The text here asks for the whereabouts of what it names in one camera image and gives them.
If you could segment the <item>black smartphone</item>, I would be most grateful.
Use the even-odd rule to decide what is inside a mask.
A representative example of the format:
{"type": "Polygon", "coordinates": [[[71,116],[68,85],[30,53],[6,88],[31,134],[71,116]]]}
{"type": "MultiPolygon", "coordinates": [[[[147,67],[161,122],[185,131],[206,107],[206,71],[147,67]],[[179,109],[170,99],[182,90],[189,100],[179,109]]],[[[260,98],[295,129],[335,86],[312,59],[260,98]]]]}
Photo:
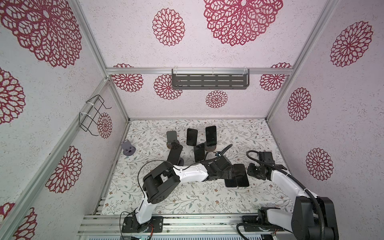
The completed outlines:
{"type": "Polygon", "coordinates": [[[217,127],[209,126],[205,128],[206,144],[208,147],[217,145],[217,127]]]}
{"type": "Polygon", "coordinates": [[[168,155],[167,161],[173,165],[179,165],[181,162],[181,153],[183,150],[183,146],[177,142],[171,143],[171,150],[168,155]]]}
{"type": "Polygon", "coordinates": [[[186,143],[188,146],[196,146],[197,145],[197,137],[198,137],[198,130],[196,129],[187,129],[187,140],[186,143]]]}
{"type": "Polygon", "coordinates": [[[234,164],[234,172],[238,187],[246,188],[250,186],[247,171],[244,164],[234,164]]]}
{"type": "Polygon", "coordinates": [[[225,186],[227,188],[236,188],[238,186],[236,178],[225,179],[225,186]]]}
{"type": "Polygon", "coordinates": [[[205,160],[205,143],[194,146],[194,158],[196,163],[205,160]]]}

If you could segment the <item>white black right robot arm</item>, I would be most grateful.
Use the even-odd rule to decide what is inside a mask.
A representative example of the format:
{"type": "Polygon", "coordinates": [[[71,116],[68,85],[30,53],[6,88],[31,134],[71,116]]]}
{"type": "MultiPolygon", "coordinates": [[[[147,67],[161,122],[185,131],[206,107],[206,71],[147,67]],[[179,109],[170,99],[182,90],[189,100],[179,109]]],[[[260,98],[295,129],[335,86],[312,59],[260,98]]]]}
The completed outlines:
{"type": "Polygon", "coordinates": [[[258,227],[282,229],[297,240],[338,240],[339,230],[334,203],[306,188],[283,165],[275,163],[271,152],[246,152],[247,158],[258,163],[251,167],[252,177],[269,180],[292,200],[292,213],[278,208],[262,207],[258,210],[258,227]]]}

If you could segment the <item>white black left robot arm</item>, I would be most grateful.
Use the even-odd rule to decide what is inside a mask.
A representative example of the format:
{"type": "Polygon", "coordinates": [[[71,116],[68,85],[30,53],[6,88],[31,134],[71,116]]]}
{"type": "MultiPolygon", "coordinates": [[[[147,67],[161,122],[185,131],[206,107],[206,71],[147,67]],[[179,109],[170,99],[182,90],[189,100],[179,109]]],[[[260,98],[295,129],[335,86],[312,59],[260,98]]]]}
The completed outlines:
{"type": "Polygon", "coordinates": [[[168,161],[162,161],[143,177],[143,183],[140,185],[143,199],[135,210],[134,218],[138,225],[149,223],[156,206],[180,184],[233,178],[235,178],[234,167],[225,156],[193,163],[187,167],[175,166],[168,161]]]}

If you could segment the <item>grey round stand front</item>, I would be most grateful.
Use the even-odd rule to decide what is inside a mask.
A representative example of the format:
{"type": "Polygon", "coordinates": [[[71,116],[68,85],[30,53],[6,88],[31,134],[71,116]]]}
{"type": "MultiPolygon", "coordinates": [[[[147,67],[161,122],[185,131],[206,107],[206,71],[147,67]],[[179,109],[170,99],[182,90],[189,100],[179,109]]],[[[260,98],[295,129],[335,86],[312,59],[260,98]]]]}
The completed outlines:
{"type": "Polygon", "coordinates": [[[180,158],[179,161],[178,161],[178,163],[177,163],[177,165],[182,167],[182,166],[184,166],[184,164],[185,164],[184,159],[183,159],[183,158],[180,158]]]}

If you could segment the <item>grey round phone stand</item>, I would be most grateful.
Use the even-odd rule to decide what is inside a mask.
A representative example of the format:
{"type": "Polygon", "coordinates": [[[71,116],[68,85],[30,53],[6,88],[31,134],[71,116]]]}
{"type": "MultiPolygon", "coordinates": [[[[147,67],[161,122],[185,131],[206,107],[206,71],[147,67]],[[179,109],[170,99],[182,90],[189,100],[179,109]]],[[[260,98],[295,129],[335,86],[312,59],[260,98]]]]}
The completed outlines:
{"type": "Polygon", "coordinates": [[[123,155],[125,156],[132,156],[136,152],[136,148],[129,140],[121,142],[121,148],[123,150],[123,155]]]}

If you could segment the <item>grey slotted wall shelf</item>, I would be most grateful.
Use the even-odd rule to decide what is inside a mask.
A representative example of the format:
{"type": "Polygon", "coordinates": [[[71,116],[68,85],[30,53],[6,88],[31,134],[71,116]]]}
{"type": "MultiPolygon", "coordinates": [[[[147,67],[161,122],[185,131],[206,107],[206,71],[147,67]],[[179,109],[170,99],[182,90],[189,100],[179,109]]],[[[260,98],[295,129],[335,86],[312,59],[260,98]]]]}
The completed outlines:
{"type": "Polygon", "coordinates": [[[246,90],[250,74],[179,74],[172,69],[171,84],[174,90],[246,90]]]}

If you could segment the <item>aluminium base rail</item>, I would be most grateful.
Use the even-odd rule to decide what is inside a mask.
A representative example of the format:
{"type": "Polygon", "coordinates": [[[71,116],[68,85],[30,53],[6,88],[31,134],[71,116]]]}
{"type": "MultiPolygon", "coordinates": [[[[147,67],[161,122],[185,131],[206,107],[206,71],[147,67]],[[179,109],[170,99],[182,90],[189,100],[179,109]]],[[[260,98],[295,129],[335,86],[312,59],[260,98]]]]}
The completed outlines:
{"type": "Polygon", "coordinates": [[[154,215],[151,225],[136,233],[126,215],[88,215],[76,240],[294,240],[293,233],[256,227],[257,214],[154,215]]]}

